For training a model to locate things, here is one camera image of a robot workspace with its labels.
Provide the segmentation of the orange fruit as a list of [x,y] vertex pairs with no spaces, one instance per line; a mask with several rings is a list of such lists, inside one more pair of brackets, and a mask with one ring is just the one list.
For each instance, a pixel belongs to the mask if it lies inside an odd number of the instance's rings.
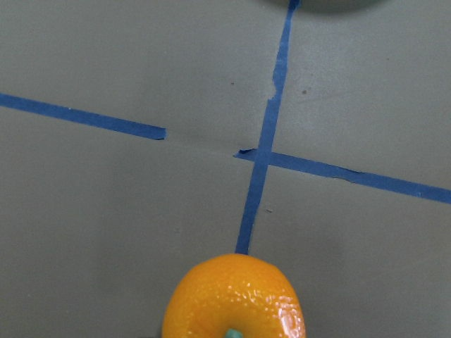
[[193,267],[166,308],[162,337],[305,337],[299,299],[286,276],[231,253]]

